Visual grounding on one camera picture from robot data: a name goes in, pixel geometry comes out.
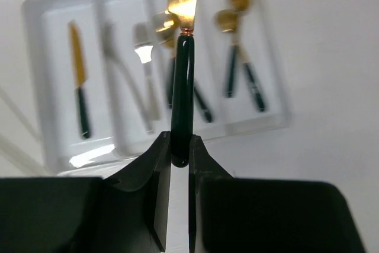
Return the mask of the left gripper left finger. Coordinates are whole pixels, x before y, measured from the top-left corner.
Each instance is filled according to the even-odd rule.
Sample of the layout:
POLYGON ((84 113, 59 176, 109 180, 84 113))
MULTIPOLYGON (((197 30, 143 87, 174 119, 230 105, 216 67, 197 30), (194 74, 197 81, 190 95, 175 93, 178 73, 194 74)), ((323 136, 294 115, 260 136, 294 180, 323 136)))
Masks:
POLYGON ((170 134, 108 178, 1 179, 2 252, 164 252, 170 134))

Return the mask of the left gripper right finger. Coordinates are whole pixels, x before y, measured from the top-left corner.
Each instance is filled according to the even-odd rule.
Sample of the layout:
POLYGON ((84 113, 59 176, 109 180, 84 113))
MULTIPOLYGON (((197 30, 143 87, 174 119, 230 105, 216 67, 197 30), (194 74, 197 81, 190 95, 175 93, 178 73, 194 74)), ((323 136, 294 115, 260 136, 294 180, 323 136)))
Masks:
POLYGON ((189 251, 364 252, 365 246, 333 184, 235 178, 193 136, 189 251))

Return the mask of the gold knife green handle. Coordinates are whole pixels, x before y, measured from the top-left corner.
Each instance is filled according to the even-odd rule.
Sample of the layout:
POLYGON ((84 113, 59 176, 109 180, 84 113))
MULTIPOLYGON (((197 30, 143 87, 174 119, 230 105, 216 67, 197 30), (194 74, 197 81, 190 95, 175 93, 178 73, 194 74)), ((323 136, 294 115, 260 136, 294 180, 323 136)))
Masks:
POLYGON ((78 26, 74 21, 68 23, 70 33, 70 43, 72 50, 73 70, 75 74, 75 91, 78 101, 78 116, 81 128, 81 137, 89 139, 91 137, 91 128, 86 106, 84 83, 86 81, 86 69, 83 58, 81 39, 78 26))
POLYGON ((171 117, 172 164, 188 165, 194 116, 195 41, 194 21, 197 0, 168 0, 168 11, 179 19, 176 44, 171 117))

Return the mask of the silver fork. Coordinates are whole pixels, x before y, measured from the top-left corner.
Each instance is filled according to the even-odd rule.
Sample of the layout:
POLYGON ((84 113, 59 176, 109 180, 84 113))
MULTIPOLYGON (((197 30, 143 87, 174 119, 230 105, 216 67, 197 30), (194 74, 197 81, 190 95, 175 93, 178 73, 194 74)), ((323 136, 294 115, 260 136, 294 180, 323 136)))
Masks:
POLYGON ((113 65, 116 66, 117 70, 123 77, 124 82, 128 86, 128 89, 134 100, 136 108, 139 111, 141 120, 144 125, 145 132, 147 134, 154 133, 152 122, 150 120, 149 114, 142 100, 142 95, 140 91, 138 90, 136 83, 131 73, 129 72, 127 66, 125 65, 122 58, 118 55, 118 52, 114 43, 113 25, 111 23, 105 22, 104 28, 102 29, 102 32, 101 32, 101 40, 102 40, 103 51, 104 51, 105 57, 108 60, 110 60, 113 63, 113 65))
POLYGON ((148 112, 153 121, 160 120, 160 110, 155 94, 152 71, 153 41, 150 39, 146 23, 137 23, 133 30, 134 51, 143 66, 148 96, 148 112))

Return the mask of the gold fork green handle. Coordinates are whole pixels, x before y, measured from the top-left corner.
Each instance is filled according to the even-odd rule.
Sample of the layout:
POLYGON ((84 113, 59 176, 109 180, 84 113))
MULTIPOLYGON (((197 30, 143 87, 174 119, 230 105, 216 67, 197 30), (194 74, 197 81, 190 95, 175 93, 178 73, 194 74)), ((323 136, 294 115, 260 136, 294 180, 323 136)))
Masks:
MULTIPOLYGON (((169 49, 171 56, 168 63, 167 73, 166 73, 166 97, 168 102, 168 108, 172 109, 172 96, 174 88, 174 70, 176 61, 176 45, 175 45, 175 31, 176 28, 158 28, 156 34, 159 37, 160 43, 169 49)), ((194 81, 194 101, 197 104, 200 115, 205 120, 206 123, 212 123, 214 121, 214 116, 212 114, 211 108, 207 104, 203 95, 197 86, 196 81, 194 81)))

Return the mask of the gold spoon green handle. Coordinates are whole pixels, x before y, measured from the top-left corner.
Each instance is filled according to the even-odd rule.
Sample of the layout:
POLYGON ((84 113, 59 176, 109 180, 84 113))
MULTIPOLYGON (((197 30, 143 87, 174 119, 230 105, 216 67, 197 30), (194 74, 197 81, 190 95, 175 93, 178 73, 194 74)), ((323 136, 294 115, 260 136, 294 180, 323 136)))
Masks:
POLYGON ((259 112, 265 112, 266 102, 262 93, 255 67, 250 60, 250 56, 244 45, 240 43, 240 28, 243 14, 249 9, 251 0, 230 0, 232 5, 232 55, 229 66, 229 76, 226 85, 226 97, 234 96, 235 74, 237 58, 239 57, 243 71, 246 75, 248 91, 259 112))
POLYGON ((224 9, 216 14, 216 22, 223 33, 231 34, 231 45, 229 48, 229 57, 226 67, 226 83, 224 87, 224 96, 232 98, 235 95, 236 83, 236 66, 238 50, 238 25, 239 19, 237 12, 232 9, 224 9))

